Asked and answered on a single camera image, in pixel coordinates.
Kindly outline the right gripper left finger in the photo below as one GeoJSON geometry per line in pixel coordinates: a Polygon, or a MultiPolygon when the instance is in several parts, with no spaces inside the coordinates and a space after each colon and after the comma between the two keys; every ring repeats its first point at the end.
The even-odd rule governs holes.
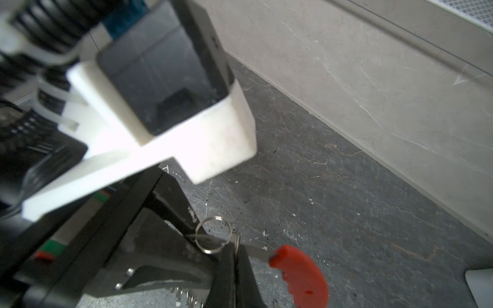
{"type": "Polygon", "coordinates": [[[235,307],[235,249],[233,244],[226,245],[218,263],[205,308],[235,307]]]}

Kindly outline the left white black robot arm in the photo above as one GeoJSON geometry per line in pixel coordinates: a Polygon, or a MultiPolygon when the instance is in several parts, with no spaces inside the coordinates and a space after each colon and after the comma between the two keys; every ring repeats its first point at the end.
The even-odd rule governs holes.
{"type": "MultiPolygon", "coordinates": [[[[52,64],[15,52],[1,53],[1,92],[40,74],[55,88],[55,94],[37,95],[42,107],[60,115],[66,102],[61,92],[69,89],[65,73],[78,62],[72,55],[76,45],[92,28],[123,6],[122,1],[27,1],[7,23],[21,37],[42,51],[62,59],[52,64]]],[[[192,54],[173,53],[178,77],[186,80],[182,90],[165,95],[178,123],[218,103],[229,93],[234,75],[215,36],[205,10],[194,1],[165,1],[164,11],[177,16],[180,39],[192,44],[192,54]]],[[[70,167],[86,152],[86,146],[57,130],[54,120],[35,110],[21,111],[12,122],[1,122],[1,217],[9,219],[21,204],[70,167]]],[[[198,230],[193,210],[176,180],[157,168],[132,178],[130,186],[119,186],[107,208],[101,209],[49,265],[24,261],[57,227],[81,208],[77,198],[66,210],[52,210],[1,252],[2,307],[74,307],[83,289],[106,263],[142,209],[149,209],[172,223],[180,233],[198,230]]]]}

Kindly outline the red-handled metal key ring holder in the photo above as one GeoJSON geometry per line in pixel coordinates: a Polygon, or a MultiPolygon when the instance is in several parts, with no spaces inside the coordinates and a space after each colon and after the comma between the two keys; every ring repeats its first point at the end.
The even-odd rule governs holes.
{"type": "Polygon", "coordinates": [[[231,224],[221,216],[206,218],[192,228],[179,225],[177,230],[206,255],[218,254],[221,258],[223,248],[228,244],[233,244],[235,249],[235,282],[236,253],[239,246],[244,245],[249,259],[253,257],[261,260],[270,268],[281,272],[281,278],[292,296],[294,307],[326,307],[329,302],[329,290],[322,271],[312,258],[293,246],[283,245],[275,250],[265,250],[243,244],[240,233],[233,231],[231,224]],[[210,221],[225,223],[229,230],[227,238],[222,239],[205,233],[202,226],[210,221]]]}

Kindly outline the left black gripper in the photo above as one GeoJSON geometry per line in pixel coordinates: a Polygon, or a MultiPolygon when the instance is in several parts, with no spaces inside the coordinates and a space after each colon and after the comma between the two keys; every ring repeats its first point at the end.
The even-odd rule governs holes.
{"type": "Polygon", "coordinates": [[[190,240],[198,220],[175,177],[152,167],[113,184],[68,246],[42,255],[88,204],[86,196],[28,224],[19,209],[1,206],[2,307],[74,307],[84,293],[209,287],[216,259],[190,240]]]}

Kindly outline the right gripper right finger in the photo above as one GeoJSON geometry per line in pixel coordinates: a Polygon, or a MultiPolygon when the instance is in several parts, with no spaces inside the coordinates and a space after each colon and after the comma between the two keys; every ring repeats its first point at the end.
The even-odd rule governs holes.
{"type": "Polygon", "coordinates": [[[236,307],[266,307],[244,245],[240,245],[236,253],[236,307]]]}

